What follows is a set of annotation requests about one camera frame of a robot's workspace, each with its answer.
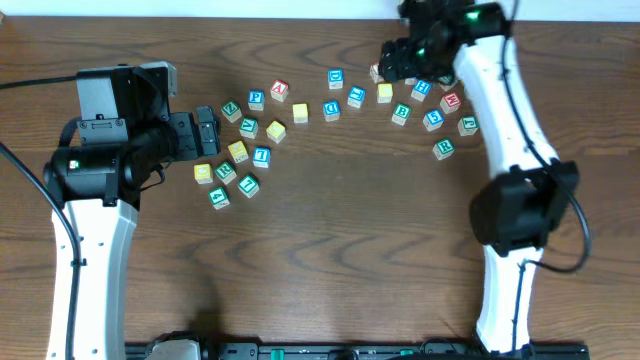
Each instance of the letter on block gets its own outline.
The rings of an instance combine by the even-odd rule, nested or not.
[[[340,104],[337,101],[327,101],[323,104],[324,119],[327,122],[340,119]]]
[[[431,90],[431,84],[424,80],[419,80],[416,86],[413,87],[411,97],[422,102],[424,98],[427,97],[427,94],[429,94],[429,90]]]
[[[264,111],[264,91],[249,91],[249,109]]]
[[[478,130],[478,120],[475,116],[465,116],[458,122],[460,136],[471,136]]]
[[[384,80],[378,72],[378,63],[371,65],[371,68],[369,69],[369,76],[371,76],[371,80],[376,84]]]
[[[411,108],[403,103],[398,103],[398,105],[396,105],[396,110],[393,112],[393,116],[391,117],[391,121],[400,126],[404,126],[409,118],[409,114],[411,114]]]
[[[293,122],[295,124],[304,124],[309,122],[309,108],[307,104],[293,105]]]
[[[216,175],[218,175],[225,185],[228,185],[237,176],[236,171],[233,170],[233,167],[226,161],[216,168]]]
[[[276,144],[279,144],[282,139],[287,135],[287,131],[284,125],[274,120],[267,128],[267,137],[273,140]]]
[[[393,86],[389,83],[378,84],[378,103],[390,103],[393,99]]]
[[[342,89],[344,84],[344,76],[342,69],[329,70],[329,89]]]
[[[224,117],[226,117],[231,123],[234,123],[242,116],[240,106],[238,106],[238,104],[236,104],[236,102],[233,100],[222,105],[222,113],[224,114]]]
[[[244,147],[242,141],[234,142],[229,145],[229,151],[231,152],[231,157],[233,157],[233,161],[236,164],[241,163],[249,158],[249,154],[247,154],[247,148]]]
[[[221,187],[209,193],[209,200],[211,200],[211,204],[216,210],[220,210],[230,204],[227,193],[225,193]]]
[[[254,179],[251,175],[247,175],[238,183],[238,188],[240,192],[245,194],[248,198],[253,197],[258,190],[260,190],[260,186],[256,179]]]
[[[455,147],[449,139],[440,140],[433,147],[433,153],[436,155],[438,160],[448,158],[453,154],[453,150],[455,150]]]
[[[268,168],[271,161],[271,150],[267,148],[256,148],[253,151],[253,165],[255,167]]]
[[[354,86],[351,88],[349,92],[349,99],[347,100],[347,105],[353,106],[355,108],[360,109],[362,103],[364,102],[364,96],[367,94],[367,91],[363,88],[359,88]]]
[[[251,118],[244,118],[240,124],[240,135],[255,139],[258,134],[258,120]]]
[[[445,114],[451,114],[458,110],[460,104],[462,104],[462,102],[456,93],[447,94],[442,97],[442,100],[440,100],[440,107]]]
[[[284,81],[276,80],[271,87],[271,97],[278,101],[284,101],[287,95],[289,95],[289,85]]]
[[[193,176],[196,178],[198,184],[211,184],[213,182],[213,172],[211,171],[211,165],[194,165]]]
[[[422,120],[422,123],[424,124],[424,126],[426,126],[427,131],[433,131],[439,128],[440,126],[442,126],[443,122],[444,116],[442,116],[440,110],[429,111]]]

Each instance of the green light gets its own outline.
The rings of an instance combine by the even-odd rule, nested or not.
[[[469,19],[470,21],[478,21],[478,17],[480,17],[480,11],[467,13],[467,19]]]

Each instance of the toy block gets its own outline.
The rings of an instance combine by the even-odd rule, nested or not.
[[[422,102],[424,98],[427,97],[427,94],[429,94],[429,90],[431,90],[431,84],[424,80],[419,80],[416,86],[413,87],[411,97]]]
[[[327,122],[340,119],[340,104],[337,101],[327,101],[323,104],[324,119]]]
[[[351,91],[349,92],[349,98],[347,99],[347,105],[360,109],[362,103],[364,102],[364,96],[366,94],[367,91],[365,89],[359,88],[357,86],[352,87]]]
[[[222,113],[224,114],[224,117],[226,117],[227,120],[229,120],[231,123],[234,123],[236,120],[242,117],[240,106],[238,106],[238,104],[236,104],[236,102],[233,100],[222,105]]]
[[[256,148],[253,151],[253,165],[255,167],[268,168],[271,161],[271,150],[267,148]]]
[[[342,89],[344,84],[344,76],[342,69],[329,70],[329,89]]]
[[[438,81],[440,81],[440,87],[445,92],[453,89],[453,87],[458,83],[458,79],[454,78],[453,75],[441,76],[438,78]]]
[[[442,126],[443,122],[444,116],[442,116],[440,110],[429,111],[422,120],[424,126],[427,127],[427,131],[433,131],[439,128],[440,126]]]
[[[396,110],[393,112],[393,116],[391,117],[391,121],[400,126],[404,126],[409,118],[409,114],[411,114],[411,108],[403,103],[398,103],[398,105],[396,105]]]
[[[462,104],[462,102],[456,93],[447,94],[442,97],[442,100],[440,100],[440,107],[445,114],[451,114],[458,110],[458,108],[460,108],[460,104]]]
[[[284,81],[276,80],[271,86],[271,97],[278,101],[284,101],[287,95],[289,95],[289,85]]]
[[[213,172],[211,171],[211,165],[194,165],[193,176],[196,178],[198,184],[211,184],[213,182]]]
[[[393,99],[393,85],[378,84],[378,104],[390,103]]]
[[[237,176],[236,171],[226,161],[216,168],[216,175],[225,185],[228,185]]]
[[[304,124],[309,122],[309,108],[307,104],[293,105],[293,122],[295,124]]]
[[[258,135],[258,120],[251,118],[242,119],[242,123],[240,123],[240,135],[249,139],[255,139],[256,135]]]
[[[458,122],[460,136],[471,136],[478,131],[478,120],[475,116],[464,116]]]
[[[247,154],[247,148],[244,147],[242,141],[237,141],[229,145],[229,151],[231,152],[231,157],[233,157],[233,161],[235,161],[236,164],[241,163],[249,158],[249,154]]]
[[[249,109],[255,111],[264,111],[264,91],[249,91]]]
[[[382,76],[380,76],[380,73],[378,72],[378,63],[371,65],[371,68],[369,69],[369,76],[371,76],[371,80],[373,80],[373,82],[376,84],[381,81],[384,81],[384,79],[382,78]]]
[[[240,192],[245,194],[245,196],[249,199],[251,199],[251,197],[253,197],[253,195],[255,195],[258,190],[260,190],[258,182],[251,175],[247,175],[242,178],[242,180],[240,180],[240,182],[238,183],[238,188],[240,189]]]
[[[227,197],[227,193],[224,192],[224,189],[221,187],[214,189],[209,193],[209,200],[211,200],[211,204],[216,210],[220,210],[223,207],[231,204],[229,202],[229,198]]]
[[[286,135],[287,131],[284,128],[284,125],[280,124],[276,120],[273,120],[271,125],[267,128],[267,137],[273,140],[276,144],[279,144]]]
[[[433,147],[433,153],[438,160],[446,159],[453,154],[455,147],[449,139],[443,139],[438,141]]]

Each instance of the wood grain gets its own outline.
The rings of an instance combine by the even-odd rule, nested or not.
[[[593,359],[640,352],[639,30],[517,27],[534,108],[560,156],[579,164],[578,196],[596,239],[578,276],[538,274],[531,332],[538,341],[584,341]],[[128,270],[128,340],[184,329],[278,342],[469,337],[484,267],[467,206],[487,182],[485,149],[479,134],[457,135],[468,102],[426,132],[421,118],[437,107],[440,89],[419,104],[409,86],[394,86],[394,100],[414,110],[403,128],[390,121],[393,103],[375,103],[368,66],[382,41],[405,31],[389,21],[6,20],[0,82],[165,59],[179,70],[173,111],[211,105],[220,114],[235,99],[260,123],[249,148],[272,147],[270,169],[238,166],[239,175],[257,176],[258,195],[244,198],[234,182],[224,211],[211,208],[192,163],[172,165],[167,183],[144,194]],[[343,90],[328,90],[331,67],[344,69]],[[290,84],[287,100],[248,111],[248,91],[276,79]],[[360,110],[346,105],[352,85],[368,91]],[[321,103],[330,99],[343,113],[327,124]],[[309,104],[308,125],[293,124],[296,102]],[[78,113],[73,83],[4,91],[2,141],[39,173]],[[280,145],[264,132],[274,118],[287,126]],[[240,139],[238,126],[223,120],[224,146]],[[457,149],[437,162],[431,147],[443,137]],[[0,357],[43,358],[55,265],[50,209],[4,160],[0,173]],[[567,214],[548,261],[573,261],[580,236]]]

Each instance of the white arm segment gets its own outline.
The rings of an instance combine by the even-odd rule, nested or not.
[[[103,207],[101,199],[65,204],[64,214],[82,237],[80,284],[73,352],[76,360],[124,360],[126,270],[138,211],[124,201]],[[57,265],[51,335],[46,359],[65,359],[65,337],[71,291],[71,242],[52,215]]]
[[[500,58],[503,41],[504,36],[494,36],[476,40],[472,46],[462,45],[453,65],[456,76],[464,82],[482,130],[491,179],[509,172],[514,165],[522,170],[541,167],[527,149],[505,91]],[[550,162],[558,155],[549,145],[536,120],[520,77],[513,40],[509,40],[506,63],[511,91],[525,129],[542,158]],[[491,246],[484,246],[484,299],[476,332],[487,351],[506,353],[512,350],[519,264],[524,259],[541,259],[542,252],[542,249],[525,248],[512,251],[506,258],[501,258]],[[516,350],[530,340],[527,318],[534,273],[535,267],[527,266],[520,297]]]

